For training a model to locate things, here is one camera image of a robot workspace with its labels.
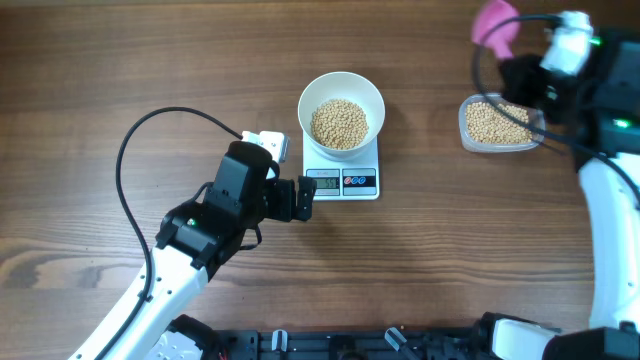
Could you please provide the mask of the pink plastic scoop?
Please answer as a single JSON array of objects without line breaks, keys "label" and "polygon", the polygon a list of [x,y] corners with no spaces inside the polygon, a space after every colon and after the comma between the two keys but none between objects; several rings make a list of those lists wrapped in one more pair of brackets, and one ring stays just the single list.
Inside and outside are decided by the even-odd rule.
[{"label": "pink plastic scoop", "polygon": [[495,57],[500,60],[508,60],[513,57],[511,44],[516,39],[520,25],[511,22],[495,30],[485,41],[484,36],[494,27],[510,18],[517,17],[519,12],[505,0],[489,0],[476,15],[472,28],[471,40],[476,45],[484,45],[493,51]]}]

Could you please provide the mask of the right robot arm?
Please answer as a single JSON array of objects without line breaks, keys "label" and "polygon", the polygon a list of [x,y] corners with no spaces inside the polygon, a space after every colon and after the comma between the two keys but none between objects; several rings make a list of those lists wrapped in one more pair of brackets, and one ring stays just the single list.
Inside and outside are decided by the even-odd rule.
[{"label": "right robot arm", "polygon": [[484,49],[500,60],[505,100],[543,112],[566,135],[590,217],[594,293],[587,329],[560,334],[488,314],[479,352],[489,359],[636,359],[639,356],[639,36],[594,29],[579,12],[546,16],[544,56],[513,56],[524,17],[475,28],[472,79],[480,93]]}]

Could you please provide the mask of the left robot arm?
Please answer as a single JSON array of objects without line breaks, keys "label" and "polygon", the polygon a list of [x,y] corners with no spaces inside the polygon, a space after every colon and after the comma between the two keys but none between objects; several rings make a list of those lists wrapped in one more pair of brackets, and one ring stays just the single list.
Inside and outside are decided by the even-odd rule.
[{"label": "left robot arm", "polygon": [[263,147],[231,143],[214,181],[165,215],[150,260],[74,358],[144,358],[219,268],[246,249],[247,231],[265,219],[310,219],[315,180],[268,175],[277,170]]}]

